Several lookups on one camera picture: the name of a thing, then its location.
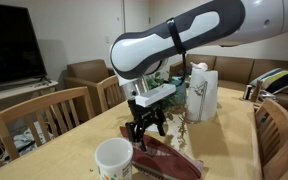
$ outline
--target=cable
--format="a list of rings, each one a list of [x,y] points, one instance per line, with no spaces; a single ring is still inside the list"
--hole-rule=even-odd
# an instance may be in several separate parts
[[[187,70],[186,70],[186,58],[185,58],[185,55],[186,55],[186,53],[182,54],[183,74],[182,74],[181,82],[180,82],[180,84],[177,84],[176,87],[181,86],[183,84],[183,82],[185,81],[185,78],[186,78]]]

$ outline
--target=chair backrest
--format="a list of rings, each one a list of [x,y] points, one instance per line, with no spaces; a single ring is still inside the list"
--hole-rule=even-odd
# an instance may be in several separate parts
[[[119,87],[116,75],[111,76],[97,84],[97,92],[102,112],[125,101],[123,90]]]
[[[94,83],[109,77],[109,72],[103,59],[68,64],[67,73],[69,77],[76,77]]]
[[[10,160],[18,158],[19,152],[8,129],[8,125],[15,121],[24,121],[30,129],[37,146],[42,142],[34,125],[38,123],[45,142],[51,140],[48,125],[54,137],[78,126],[78,114],[76,113],[76,100],[84,101],[88,116],[94,117],[91,100],[86,87],[66,89],[49,93],[43,96],[14,105],[0,112],[0,140],[8,152]]]
[[[288,112],[265,99],[255,114],[265,179],[279,179],[288,169]]]

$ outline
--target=black strap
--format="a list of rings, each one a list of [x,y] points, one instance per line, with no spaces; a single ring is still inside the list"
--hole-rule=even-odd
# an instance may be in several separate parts
[[[166,23],[167,23],[168,29],[171,33],[171,36],[172,36],[172,39],[173,39],[177,53],[178,54],[185,54],[186,49],[184,48],[182,41],[181,41],[181,38],[178,34],[174,18],[167,20]]]

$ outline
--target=white mug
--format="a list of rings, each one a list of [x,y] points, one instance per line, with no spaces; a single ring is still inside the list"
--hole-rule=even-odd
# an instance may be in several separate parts
[[[133,146],[124,138],[102,142],[95,151],[100,180],[132,179]]]

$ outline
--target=bottle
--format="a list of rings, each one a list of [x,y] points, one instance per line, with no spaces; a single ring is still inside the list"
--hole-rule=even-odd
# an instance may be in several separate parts
[[[243,95],[244,100],[248,100],[250,98],[251,90],[252,90],[252,85],[246,85],[246,89]]]
[[[259,93],[260,90],[261,90],[262,83],[263,83],[262,80],[257,80],[256,86],[255,86],[255,88],[254,88],[254,90],[253,90],[253,93],[252,93],[252,95],[251,95],[251,101],[252,101],[252,102],[256,102],[256,101],[257,101],[258,93]]]

